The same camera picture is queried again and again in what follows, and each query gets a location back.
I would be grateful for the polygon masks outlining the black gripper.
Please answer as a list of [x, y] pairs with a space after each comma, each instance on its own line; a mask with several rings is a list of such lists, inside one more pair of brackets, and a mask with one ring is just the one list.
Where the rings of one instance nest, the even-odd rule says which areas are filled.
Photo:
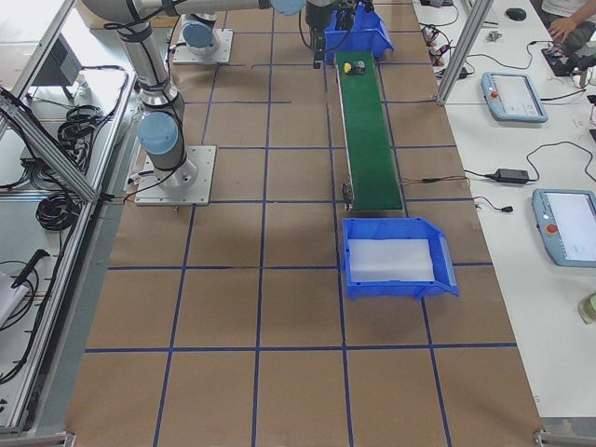
[[322, 49], [316, 43], [325, 37], [325, 29], [332, 21], [334, 4], [333, 0], [307, 0], [305, 4], [305, 23], [309, 29], [309, 44], [314, 52], [314, 69], [321, 67]]

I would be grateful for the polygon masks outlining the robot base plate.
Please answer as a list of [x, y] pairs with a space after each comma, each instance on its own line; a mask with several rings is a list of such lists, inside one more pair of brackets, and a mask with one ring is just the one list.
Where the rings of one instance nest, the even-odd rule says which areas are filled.
[[227, 64], [230, 61], [234, 31], [211, 30], [208, 37], [186, 29], [181, 32], [174, 50], [173, 63], [178, 65]]
[[149, 156], [143, 169], [152, 173], [140, 178], [134, 202], [139, 206], [187, 206], [210, 204], [217, 147], [186, 146], [186, 160], [171, 176], [155, 170]]

